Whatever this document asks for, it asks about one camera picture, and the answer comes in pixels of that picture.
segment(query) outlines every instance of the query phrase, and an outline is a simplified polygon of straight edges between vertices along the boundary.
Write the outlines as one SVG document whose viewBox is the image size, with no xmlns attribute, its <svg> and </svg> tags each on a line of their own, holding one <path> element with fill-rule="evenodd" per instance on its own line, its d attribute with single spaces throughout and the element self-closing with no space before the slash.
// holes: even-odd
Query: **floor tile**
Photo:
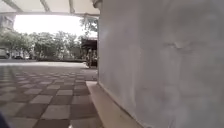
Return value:
<svg viewBox="0 0 224 128">
<path fill-rule="evenodd" d="M 1 87 L 10 86 L 10 85 L 13 85 L 13 83 L 1 83 L 0 84 Z"/>
<path fill-rule="evenodd" d="M 30 103 L 48 104 L 53 96 L 38 95 Z"/>
<path fill-rule="evenodd" d="M 52 105 L 67 105 L 70 104 L 72 96 L 54 96 L 51 100 Z"/>
<path fill-rule="evenodd" d="M 30 83 L 30 81 L 28 81 L 28 80 L 23 80 L 23 81 L 19 81 L 18 83 L 19 83 L 19 84 L 27 84 L 27 83 Z"/>
<path fill-rule="evenodd" d="M 59 90 L 56 95 L 73 95 L 72 90 Z"/>
<path fill-rule="evenodd" d="M 15 102 L 29 102 L 31 101 L 36 95 L 26 95 L 26 94 L 18 94 L 12 101 Z"/>
<path fill-rule="evenodd" d="M 5 105 L 7 102 L 6 101 L 0 101 L 0 107 Z"/>
<path fill-rule="evenodd" d="M 40 82 L 40 84 L 43 84 L 43 85 L 48 85 L 48 84 L 51 84 L 52 82 L 51 81 L 43 81 L 43 82 Z"/>
<path fill-rule="evenodd" d="M 74 85 L 74 83 L 73 82 L 71 82 L 71 83 L 64 83 L 64 85 Z"/>
<path fill-rule="evenodd" d="M 36 89 L 45 89 L 47 87 L 47 85 L 44 85 L 44 84 L 36 84 L 33 88 L 36 88 Z"/>
<path fill-rule="evenodd" d="M 73 128 L 103 128 L 102 122 L 98 117 L 71 120 Z"/>
<path fill-rule="evenodd" d="M 15 93 L 5 93 L 0 96 L 0 101 L 11 101 L 15 97 L 16 97 Z"/>
<path fill-rule="evenodd" d="M 46 108 L 46 104 L 27 104 L 16 114 L 16 117 L 38 119 L 44 113 Z"/>
<path fill-rule="evenodd" d="M 56 89 L 45 89 L 40 94 L 41 95 L 55 95 L 58 90 Z"/>
<path fill-rule="evenodd" d="M 49 85 L 47 89 L 59 89 L 60 85 Z"/>
<path fill-rule="evenodd" d="M 9 126 L 10 128 L 33 128 L 36 123 L 36 119 L 12 118 L 10 119 Z"/>
<path fill-rule="evenodd" d="M 28 90 L 28 88 L 20 88 L 20 87 L 17 87 L 17 89 L 14 90 L 13 92 L 14 93 L 24 93 L 27 90 Z"/>
<path fill-rule="evenodd" d="M 60 90 L 72 90 L 73 88 L 73 85 L 63 85 L 60 87 Z"/>
<path fill-rule="evenodd" d="M 68 119 L 69 115 L 69 105 L 49 105 L 42 115 L 42 119 Z"/>
<path fill-rule="evenodd" d="M 3 87 L 0 89 L 0 91 L 3 91 L 3 92 L 11 92 L 14 90 L 16 90 L 16 87 Z"/>
<path fill-rule="evenodd" d="M 96 117 L 97 111 L 93 104 L 75 104 L 71 105 L 71 119 L 81 119 Z"/>
<path fill-rule="evenodd" d="M 42 91 L 42 89 L 28 89 L 25 91 L 25 94 L 39 94 Z"/>
<path fill-rule="evenodd" d="M 74 87 L 74 89 L 76 90 L 81 90 L 81 89 L 88 89 L 88 87 L 86 86 L 86 85 L 76 85 L 75 87 Z"/>
<path fill-rule="evenodd" d="M 69 120 L 39 120 L 34 128 L 69 128 Z"/>
<path fill-rule="evenodd" d="M 5 116 L 15 116 L 24 105 L 24 103 L 7 103 L 0 108 L 0 112 Z"/>
<path fill-rule="evenodd" d="M 32 88 L 34 87 L 35 85 L 34 84 L 25 84 L 25 85 L 22 85 L 20 86 L 21 88 Z"/>
<path fill-rule="evenodd" d="M 84 96 L 74 96 L 72 100 L 72 104 L 91 104 L 92 100 L 89 95 Z"/>
<path fill-rule="evenodd" d="M 89 95 L 88 89 L 74 89 L 74 95 L 75 96 L 82 96 L 82 95 Z"/>
</svg>

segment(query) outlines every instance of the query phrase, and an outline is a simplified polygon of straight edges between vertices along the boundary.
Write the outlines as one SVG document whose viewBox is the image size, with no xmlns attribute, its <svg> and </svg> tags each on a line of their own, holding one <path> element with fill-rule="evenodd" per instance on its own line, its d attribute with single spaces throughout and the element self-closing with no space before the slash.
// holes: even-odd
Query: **tree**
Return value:
<svg viewBox="0 0 224 128">
<path fill-rule="evenodd" d="M 68 35 L 68 33 L 59 31 L 58 33 L 56 33 L 56 35 L 54 37 L 54 43 L 55 43 L 55 47 L 56 47 L 56 51 L 57 51 L 56 52 L 57 56 L 64 55 L 67 35 Z"/>
<path fill-rule="evenodd" d="M 81 45 L 79 41 L 76 41 L 77 36 L 68 34 L 66 44 L 66 48 L 69 51 L 70 56 L 73 56 L 73 58 L 80 58 L 81 56 Z"/>
<path fill-rule="evenodd" d="M 84 36 L 86 36 L 86 37 L 88 37 L 91 32 L 98 31 L 98 27 L 97 27 L 98 19 L 84 17 L 80 20 L 80 23 L 85 31 Z"/>
</svg>

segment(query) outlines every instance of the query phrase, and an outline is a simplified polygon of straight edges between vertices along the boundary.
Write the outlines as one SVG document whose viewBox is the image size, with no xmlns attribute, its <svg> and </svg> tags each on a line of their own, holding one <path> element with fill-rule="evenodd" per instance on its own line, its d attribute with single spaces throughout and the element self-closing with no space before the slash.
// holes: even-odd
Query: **ceiling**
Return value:
<svg viewBox="0 0 224 128">
<path fill-rule="evenodd" d="M 99 16 L 92 0 L 0 0 L 2 14 Z"/>
</svg>

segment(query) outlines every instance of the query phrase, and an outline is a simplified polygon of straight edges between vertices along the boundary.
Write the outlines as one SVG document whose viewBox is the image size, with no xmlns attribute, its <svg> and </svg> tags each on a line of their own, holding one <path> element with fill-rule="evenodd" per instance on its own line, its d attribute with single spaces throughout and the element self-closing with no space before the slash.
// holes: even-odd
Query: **building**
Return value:
<svg viewBox="0 0 224 128">
<path fill-rule="evenodd" d="M 12 31 L 15 16 L 0 16 L 0 33 Z M 0 46 L 0 58 L 7 58 L 7 49 L 5 46 Z"/>
<path fill-rule="evenodd" d="M 0 16 L 0 31 L 13 30 L 15 16 Z"/>
<path fill-rule="evenodd" d="M 145 128 L 223 128 L 223 6 L 222 0 L 104 0 L 99 84 Z"/>
</svg>

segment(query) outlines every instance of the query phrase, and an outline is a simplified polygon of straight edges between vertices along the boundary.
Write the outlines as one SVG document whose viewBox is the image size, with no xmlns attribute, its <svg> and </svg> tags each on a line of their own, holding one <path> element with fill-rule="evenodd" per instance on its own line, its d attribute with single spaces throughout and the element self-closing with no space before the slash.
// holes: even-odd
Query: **checkered pavement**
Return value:
<svg viewBox="0 0 224 128">
<path fill-rule="evenodd" d="M 11 128 L 103 128 L 80 70 L 0 67 L 0 112 Z"/>
</svg>

